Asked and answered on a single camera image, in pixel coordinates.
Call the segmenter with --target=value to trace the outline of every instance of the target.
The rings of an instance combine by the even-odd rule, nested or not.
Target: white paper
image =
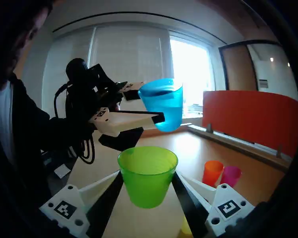
[[[66,167],[65,164],[62,164],[60,167],[54,170],[54,173],[56,173],[56,175],[59,176],[60,179],[67,175],[69,172],[71,171],[69,168]]]

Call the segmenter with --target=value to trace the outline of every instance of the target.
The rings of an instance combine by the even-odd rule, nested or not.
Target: yellow plastic cup
[[[118,156],[118,164],[132,203],[153,208],[163,202],[178,158],[170,150],[143,146],[124,150]]]

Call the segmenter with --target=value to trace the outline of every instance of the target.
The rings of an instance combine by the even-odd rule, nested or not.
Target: white t-shirt
[[[8,81],[6,87],[0,90],[0,142],[9,162],[15,167],[12,134],[12,99],[13,86]]]

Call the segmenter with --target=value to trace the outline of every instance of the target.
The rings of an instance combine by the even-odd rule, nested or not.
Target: red partition panel
[[[203,93],[202,126],[281,151],[291,157],[298,146],[298,101],[274,93]]]

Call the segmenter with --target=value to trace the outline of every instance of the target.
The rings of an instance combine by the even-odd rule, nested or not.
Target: blue plastic cup
[[[183,88],[174,79],[159,79],[143,85],[138,94],[147,111],[164,113],[164,122],[156,127],[164,132],[176,130],[182,122]]]

